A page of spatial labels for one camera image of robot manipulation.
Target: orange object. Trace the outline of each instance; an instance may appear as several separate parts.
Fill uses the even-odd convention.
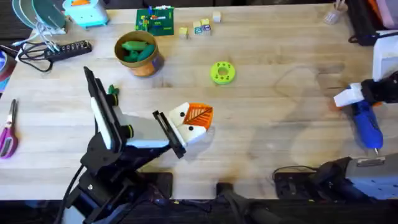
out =
[[[382,102],[377,102],[375,104],[373,104],[373,106],[381,106],[383,103]]]
[[[336,103],[333,98],[328,100],[327,105],[330,111],[340,111],[341,109],[343,109],[342,107],[336,106]]]
[[[202,103],[190,103],[183,124],[203,126],[208,130],[213,119],[213,107]]]
[[[380,21],[382,21],[379,6],[377,5],[376,0],[368,0],[368,3],[372,6],[373,11],[376,13]]]
[[[72,2],[72,6],[82,6],[82,5],[89,4],[89,3],[90,3],[90,0],[74,0]]]

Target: pink scissors handle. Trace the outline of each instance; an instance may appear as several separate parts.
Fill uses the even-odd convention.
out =
[[[7,159],[14,153],[18,146],[18,138],[15,137],[12,128],[4,128],[0,135],[0,158]]]

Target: black cable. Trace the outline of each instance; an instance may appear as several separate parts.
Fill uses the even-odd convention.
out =
[[[7,46],[5,46],[5,45],[0,45],[0,49],[7,49],[7,50],[10,50],[10,51],[12,51],[12,52],[14,52],[14,53],[18,53],[17,50],[12,49],[12,48],[10,48],[10,47],[7,47]]]
[[[50,71],[52,69],[52,66],[53,66],[53,61],[45,58],[45,55],[44,55],[44,50],[45,49],[33,50],[36,47],[40,47],[40,46],[46,45],[46,43],[45,42],[36,43],[36,44],[35,43],[31,43],[31,42],[26,42],[26,43],[30,44],[32,46],[28,47],[27,49],[25,49],[24,47],[21,47],[22,52],[18,55],[19,61],[24,63],[24,64],[30,65],[31,67],[35,68],[36,70],[38,70],[40,72],[48,72],[48,71]],[[34,52],[43,52],[43,53],[35,55],[35,56],[29,55],[29,54],[34,53]],[[27,62],[28,60],[32,60],[32,61],[43,61],[43,60],[46,60],[46,61],[50,62],[50,65],[49,65],[49,67],[47,69],[41,69],[41,68],[38,68],[35,65]]]
[[[395,36],[395,35],[398,35],[398,32],[392,32],[392,33],[390,33],[390,34],[383,34],[383,35],[378,35],[378,39],[380,39],[380,38],[385,38],[385,37],[392,37],[392,36]]]
[[[54,224],[60,224],[62,222],[63,211],[64,211],[65,205],[67,203],[67,197],[68,197],[68,195],[70,193],[70,190],[72,189],[73,184],[75,183],[77,177],[79,176],[81,170],[83,169],[83,167],[84,167],[83,164],[80,165],[80,167],[77,170],[76,174],[73,176],[72,180],[70,181],[70,184],[69,184],[69,186],[67,188],[67,191],[65,192],[65,195],[63,196],[62,203],[61,203],[61,206],[60,206],[60,208],[58,210],[57,217],[56,217],[56,219],[54,221]]]
[[[314,168],[314,167],[309,167],[309,166],[301,166],[301,165],[296,165],[296,166],[285,166],[285,167],[280,167],[276,170],[273,171],[272,173],[272,180],[275,181],[275,174],[280,171],[281,169],[290,169],[290,168],[306,168],[309,170],[313,170],[313,171],[318,171],[318,168]]]

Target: orange and white toy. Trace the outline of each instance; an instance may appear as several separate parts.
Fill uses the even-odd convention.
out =
[[[167,119],[182,146],[205,134],[213,119],[213,107],[201,103],[183,103],[169,112]]]

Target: black power strip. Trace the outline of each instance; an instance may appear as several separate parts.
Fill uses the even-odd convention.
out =
[[[78,42],[61,45],[59,52],[52,52],[50,49],[44,50],[45,59],[56,62],[70,57],[75,57],[82,54],[87,54],[93,50],[88,40],[81,40]]]

